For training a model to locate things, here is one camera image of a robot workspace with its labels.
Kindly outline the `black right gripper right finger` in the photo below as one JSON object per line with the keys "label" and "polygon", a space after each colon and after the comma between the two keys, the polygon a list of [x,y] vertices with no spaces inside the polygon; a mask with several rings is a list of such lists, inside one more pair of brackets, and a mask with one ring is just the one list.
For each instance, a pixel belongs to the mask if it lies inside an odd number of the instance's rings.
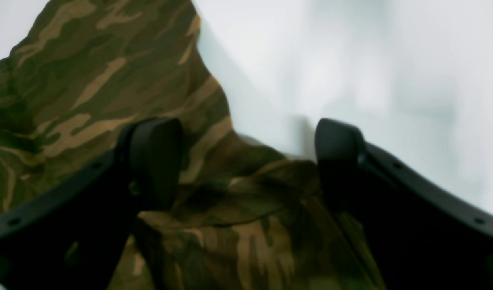
{"label": "black right gripper right finger", "polygon": [[389,290],[493,290],[493,215],[321,119],[315,149],[325,205],[363,226]]}

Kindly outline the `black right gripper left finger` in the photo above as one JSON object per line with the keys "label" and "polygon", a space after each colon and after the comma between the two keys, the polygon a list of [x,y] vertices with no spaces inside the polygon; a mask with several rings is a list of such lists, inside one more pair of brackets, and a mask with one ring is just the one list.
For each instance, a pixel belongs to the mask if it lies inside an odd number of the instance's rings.
{"label": "black right gripper left finger", "polygon": [[182,140],[176,118],[129,125],[114,149],[0,215],[0,289],[106,289],[138,213],[174,204]]}

